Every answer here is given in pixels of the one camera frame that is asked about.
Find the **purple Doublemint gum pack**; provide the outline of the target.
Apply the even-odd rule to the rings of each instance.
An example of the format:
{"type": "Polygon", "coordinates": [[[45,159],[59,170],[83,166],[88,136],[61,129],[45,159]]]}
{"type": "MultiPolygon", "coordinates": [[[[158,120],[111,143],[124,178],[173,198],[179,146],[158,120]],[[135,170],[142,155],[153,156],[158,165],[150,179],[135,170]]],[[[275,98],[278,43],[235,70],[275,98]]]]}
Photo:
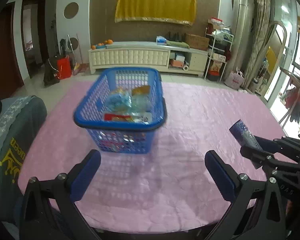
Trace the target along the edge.
{"type": "MultiPolygon", "coordinates": [[[[249,128],[244,124],[242,120],[238,120],[229,128],[230,133],[236,139],[236,141],[240,144],[241,147],[249,146],[255,148],[257,150],[262,150],[262,147],[257,142],[254,135],[250,132],[249,128]]],[[[259,169],[261,164],[252,159],[252,153],[250,151],[243,152],[242,157],[249,159],[255,169],[259,169]]]]}

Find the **pink shopping bag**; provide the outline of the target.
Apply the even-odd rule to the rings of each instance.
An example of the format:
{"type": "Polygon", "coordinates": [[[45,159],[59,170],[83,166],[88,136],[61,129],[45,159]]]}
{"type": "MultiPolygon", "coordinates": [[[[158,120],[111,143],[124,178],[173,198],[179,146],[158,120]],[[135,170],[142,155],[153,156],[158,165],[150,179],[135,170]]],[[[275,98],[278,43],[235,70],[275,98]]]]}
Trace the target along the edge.
{"type": "Polygon", "coordinates": [[[228,75],[228,77],[224,81],[224,84],[227,87],[230,87],[234,90],[239,90],[243,82],[244,82],[244,75],[238,68],[236,68],[235,71],[232,71],[228,75]]]}

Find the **pink quilted tablecloth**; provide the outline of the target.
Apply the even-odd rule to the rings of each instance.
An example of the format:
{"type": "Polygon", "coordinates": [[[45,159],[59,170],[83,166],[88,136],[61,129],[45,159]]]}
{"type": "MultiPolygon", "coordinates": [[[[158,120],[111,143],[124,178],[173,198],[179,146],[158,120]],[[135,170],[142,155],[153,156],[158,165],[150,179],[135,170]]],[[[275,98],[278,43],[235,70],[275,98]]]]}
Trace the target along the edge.
{"type": "Polygon", "coordinates": [[[102,152],[101,166],[81,201],[94,228],[125,233],[191,230],[219,220],[229,203],[204,164],[214,150],[237,173],[264,180],[241,156],[230,127],[242,120],[269,140],[284,132],[256,96],[230,89],[164,83],[167,120],[147,154],[102,152]]]}

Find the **grey chair with cover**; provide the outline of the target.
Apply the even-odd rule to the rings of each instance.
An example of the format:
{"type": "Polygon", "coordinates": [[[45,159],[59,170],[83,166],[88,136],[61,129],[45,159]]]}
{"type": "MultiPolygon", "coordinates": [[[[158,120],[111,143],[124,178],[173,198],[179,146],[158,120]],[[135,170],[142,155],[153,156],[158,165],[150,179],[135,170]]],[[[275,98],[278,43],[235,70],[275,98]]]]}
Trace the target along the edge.
{"type": "Polygon", "coordinates": [[[4,239],[19,239],[23,194],[18,178],[46,117],[46,106],[37,96],[0,100],[0,226],[4,239]]]}

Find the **silver standing air conditioner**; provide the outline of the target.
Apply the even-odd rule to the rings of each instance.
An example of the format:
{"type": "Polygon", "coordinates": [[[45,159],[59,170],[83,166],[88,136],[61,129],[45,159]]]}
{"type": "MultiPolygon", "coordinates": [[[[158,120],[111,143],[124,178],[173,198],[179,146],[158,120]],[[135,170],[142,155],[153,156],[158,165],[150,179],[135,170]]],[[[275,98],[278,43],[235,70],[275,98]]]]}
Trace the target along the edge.
{"type": "Polygon", "coordinates": [[[248,41],[254,15],[254,0],[234,0],[234,16],[232,18],[231,33],[234,36],[231,46],[231,58],[227,62],[223,77],[241,69],[245,54],[248,49],[248,41]]]}

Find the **white metal shelf rack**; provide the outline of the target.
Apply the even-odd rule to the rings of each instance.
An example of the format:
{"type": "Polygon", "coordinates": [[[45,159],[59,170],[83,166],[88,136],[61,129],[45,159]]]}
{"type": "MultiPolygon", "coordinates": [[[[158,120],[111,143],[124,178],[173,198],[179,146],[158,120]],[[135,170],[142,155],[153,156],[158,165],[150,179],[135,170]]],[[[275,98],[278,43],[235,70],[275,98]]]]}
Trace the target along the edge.
{"type": "Polygon", "coordinates": [[[207,45],[208,59],[204,78],[209,81],[222,81],[224,71],[231,58],[231,50],[234,42],[229,28],[218,18],[207,20],[205,37],[209,40],[207,45]]]}

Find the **blue plastic basket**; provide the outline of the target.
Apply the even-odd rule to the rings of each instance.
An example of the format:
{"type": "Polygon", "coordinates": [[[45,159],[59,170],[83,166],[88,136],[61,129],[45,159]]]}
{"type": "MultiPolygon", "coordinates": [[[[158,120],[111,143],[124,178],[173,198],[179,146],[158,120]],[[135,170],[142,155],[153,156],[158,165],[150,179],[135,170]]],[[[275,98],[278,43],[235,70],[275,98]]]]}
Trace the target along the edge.
{"type": "Polygon", "coordinates": [[[131,154],[150,152],[166,118],[160,73],[145,67],[106,69],[73,115],[100,150],[131,154]]]}

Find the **cardboard box on cabinet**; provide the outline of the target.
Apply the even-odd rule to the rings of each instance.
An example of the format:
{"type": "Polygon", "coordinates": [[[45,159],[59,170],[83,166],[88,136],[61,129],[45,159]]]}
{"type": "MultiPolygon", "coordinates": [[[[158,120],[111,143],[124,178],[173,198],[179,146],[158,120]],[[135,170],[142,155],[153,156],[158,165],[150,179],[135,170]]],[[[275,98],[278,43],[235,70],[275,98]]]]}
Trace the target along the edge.
{"type": "Polygon", "coordinates": [[[198,35],[186,34],[185,43],[190,46],[190,48],[207,51],[209,47],[210,39],[198,35]]]}

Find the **black bag on floor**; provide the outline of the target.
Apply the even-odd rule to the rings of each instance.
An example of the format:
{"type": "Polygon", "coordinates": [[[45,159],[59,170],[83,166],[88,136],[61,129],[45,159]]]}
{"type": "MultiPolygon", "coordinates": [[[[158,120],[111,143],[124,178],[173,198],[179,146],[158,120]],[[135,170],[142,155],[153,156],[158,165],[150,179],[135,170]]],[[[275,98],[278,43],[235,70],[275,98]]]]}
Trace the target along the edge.
{"type": "Polygon", "coordinates": [[[60,82],[58,78],[57,56],[47,59],[44,64],[44,87],[49,87],[60,82]]]}

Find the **dark brown wooden door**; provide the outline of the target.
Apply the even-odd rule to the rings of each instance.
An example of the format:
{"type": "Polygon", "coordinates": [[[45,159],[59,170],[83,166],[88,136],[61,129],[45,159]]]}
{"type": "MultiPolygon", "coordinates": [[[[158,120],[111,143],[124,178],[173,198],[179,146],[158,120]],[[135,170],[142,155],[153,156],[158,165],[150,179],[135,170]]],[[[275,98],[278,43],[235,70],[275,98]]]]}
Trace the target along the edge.
{"type": "Polygon", "coordinates": [[[8,3],[0,12],[0,99],[9,98],[24,85],[13,38],[14,3],[8,3]]]}

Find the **green folded cloth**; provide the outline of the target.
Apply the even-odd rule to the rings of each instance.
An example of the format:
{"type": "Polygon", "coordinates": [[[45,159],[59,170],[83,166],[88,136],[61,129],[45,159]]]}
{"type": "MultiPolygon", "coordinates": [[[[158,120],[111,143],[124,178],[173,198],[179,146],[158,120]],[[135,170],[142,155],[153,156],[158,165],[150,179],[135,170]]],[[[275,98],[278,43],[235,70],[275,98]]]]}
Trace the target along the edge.
{"type": "Polygon", "coordinates": [[[170,40],[166,41],[166,45],[170,47],[178,47],[178,48],[185,48],[185,49],[190,48],[190,46],[185,42],[177,42],[177,41],[170,41],[170,40]]]}

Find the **red bag on floor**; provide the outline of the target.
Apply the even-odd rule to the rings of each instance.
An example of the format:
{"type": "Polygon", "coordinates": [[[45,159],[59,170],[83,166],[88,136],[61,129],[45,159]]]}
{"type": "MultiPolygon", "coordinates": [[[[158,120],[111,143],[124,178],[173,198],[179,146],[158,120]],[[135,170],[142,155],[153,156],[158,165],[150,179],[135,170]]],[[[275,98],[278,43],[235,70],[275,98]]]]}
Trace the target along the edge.
{"type": "Polygon", "coordinates": [[[57,70],[57,77],[60,80],[71,77],[72,70],[70,65],[70,58],[68,56],[57,60],[57,70]]]}

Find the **blue tissue pack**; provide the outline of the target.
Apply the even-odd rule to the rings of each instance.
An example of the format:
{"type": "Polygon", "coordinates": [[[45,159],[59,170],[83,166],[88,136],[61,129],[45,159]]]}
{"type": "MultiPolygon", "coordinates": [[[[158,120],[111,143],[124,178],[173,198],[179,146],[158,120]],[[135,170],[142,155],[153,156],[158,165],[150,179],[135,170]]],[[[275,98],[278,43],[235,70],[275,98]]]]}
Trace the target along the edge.
{"type": "Polygon", "coordinates": [[[156,43],[157,44],[166,44],[167,43],[167,39],[163,36],[157,36],[156,37],[156,43]]]}

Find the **broom with dustpan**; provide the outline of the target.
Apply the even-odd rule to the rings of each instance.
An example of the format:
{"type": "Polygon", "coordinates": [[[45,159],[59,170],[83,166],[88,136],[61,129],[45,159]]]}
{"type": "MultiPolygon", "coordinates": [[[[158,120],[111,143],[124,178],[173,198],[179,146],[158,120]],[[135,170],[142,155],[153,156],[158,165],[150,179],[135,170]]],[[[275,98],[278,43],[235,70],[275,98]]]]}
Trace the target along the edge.
{"type": "Polygon", "coordinates": [[[73,75],[80,73],[85,73],[88,70],[88,64],[83,62],[81,45],[79,42],[79,36],[76,34],[76,37],[68,36],[68,47],[71,50],[72,58],[74,60],[74,67],[72,70],[73,75]]]}

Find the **yellow cloth over TV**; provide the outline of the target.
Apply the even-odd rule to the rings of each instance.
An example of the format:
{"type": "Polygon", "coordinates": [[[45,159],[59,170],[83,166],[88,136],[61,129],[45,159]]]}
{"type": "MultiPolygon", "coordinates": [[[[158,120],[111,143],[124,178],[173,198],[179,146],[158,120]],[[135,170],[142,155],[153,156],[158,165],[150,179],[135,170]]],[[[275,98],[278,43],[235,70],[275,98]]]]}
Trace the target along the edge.
{"type": "Polygon", "coordinates": [[[115,22],[151,21],[192,26],[197,0],[117,0],[115,22]]]}

